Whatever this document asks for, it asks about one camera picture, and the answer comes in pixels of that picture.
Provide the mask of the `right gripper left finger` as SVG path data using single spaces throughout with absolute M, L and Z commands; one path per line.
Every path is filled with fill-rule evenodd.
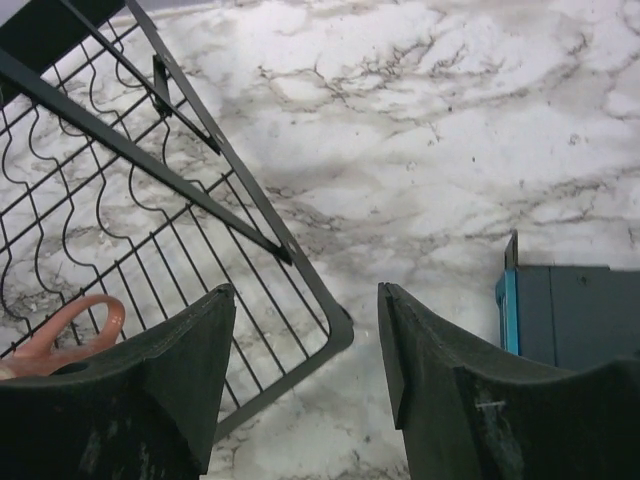
M 2 478 L 199 478 L 235 316 L 233 289 L 223 284 L 97 355 L 2 381 Z

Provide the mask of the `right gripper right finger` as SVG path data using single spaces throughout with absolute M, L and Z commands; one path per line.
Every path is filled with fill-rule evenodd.
M 639 362 L 572 372 L 510 354 L 378 287 L 395 427 L 414 479 L 635 479 Z

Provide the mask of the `black wire dish rack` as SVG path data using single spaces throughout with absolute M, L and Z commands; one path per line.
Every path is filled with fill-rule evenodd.
M 136 1 L 1 21 L 1 353 L 63 305 L 119 299 L 123 338 L 221 284 L 236 320 L 223 438 L 352 343 L 348 313 Z

